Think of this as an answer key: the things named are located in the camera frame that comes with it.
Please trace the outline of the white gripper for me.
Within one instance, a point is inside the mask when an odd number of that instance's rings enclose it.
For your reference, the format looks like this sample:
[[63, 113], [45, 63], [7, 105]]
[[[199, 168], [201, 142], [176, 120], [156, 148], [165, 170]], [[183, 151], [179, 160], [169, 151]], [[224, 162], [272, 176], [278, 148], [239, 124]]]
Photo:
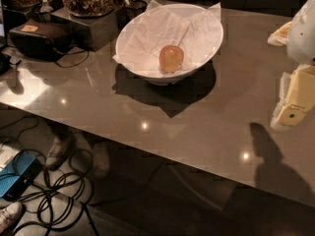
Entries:
[[307, 0], [292, 21], [275, 30], [267, 42], [286, 45], [288, 57], [301, 64], [292, 74], [283, 72], [280, 100], [271, 120], [272, 129], [286, 131], [315, 106], [315, 66], [311, 66], [315, 64], [315, 0]]

